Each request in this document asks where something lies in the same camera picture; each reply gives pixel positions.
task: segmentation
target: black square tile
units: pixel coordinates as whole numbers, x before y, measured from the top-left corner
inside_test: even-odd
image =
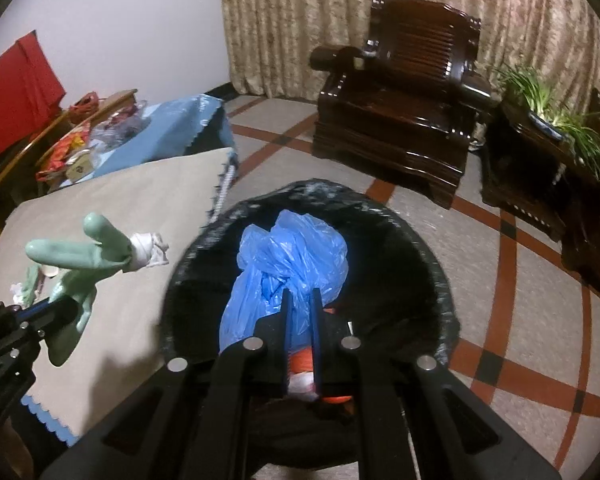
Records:
[[[500,232],[512,240],[516,239],[516,226],[511,225],[506,220],[500,219]]]
[[[488,350],[483,350],[478,369],[475,371],[475,378],[485,384],[495,386],[498,383],[503,362],[504,358]]]
[[[280,146],[285,146],[286,144],[289,143],[290,140],[291,140],[291,137],[280,135],[280,136],[277,136],[275,139],[273,139],[272,142],[274,144],[279,144]]]
[[[585,393],[582,390],[576,392],[576,400],[573,403],[573,413],[581,413],[582,405],[584,404]]]

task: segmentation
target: red cloth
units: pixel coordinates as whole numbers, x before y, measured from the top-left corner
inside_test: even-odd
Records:
[[[0,153],[48,124],[62,97],[36,31],[17,40],[0,56]]]

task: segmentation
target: potted plant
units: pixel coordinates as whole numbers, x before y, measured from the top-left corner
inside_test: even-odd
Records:
[[[539,77],[532,67],[497,68],[498,80],[504,89],[505,99],[529,108],[529,119],[549,137],[565,142],[574,160],[587,166],[600,183],[600,136],[584,125],[585,115],[555,105],[552,88]]]

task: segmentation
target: clear plastic bag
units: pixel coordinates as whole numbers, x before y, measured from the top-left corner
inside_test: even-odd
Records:
[[[142,117],[145,108],[146,101],[138,101],[94,126],[90,134],[90,147],[96,153],[106,153],[135,137],[149,123],[149,118]]]
[[[310,344],[310,295],[334,301],[347,277],[347,245],[326,222],[309,214],[280,212],[268,232],[254,224],[242,233],[237,257],[242,274],[235,280],[222,314],[220,351],[253,335],[256,321],[280,310],[282,291],[293,296],[291,351]]]

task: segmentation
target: green plant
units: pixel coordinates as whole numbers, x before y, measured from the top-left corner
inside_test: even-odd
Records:
[[[600,137],[584,125],[586,116],[554,105],[552,88],[542,82],[535,68],[504,64],[496,72],[505,92],[524,99],[533,113],[563,133],[574,159],[587,166],[600,182]]]

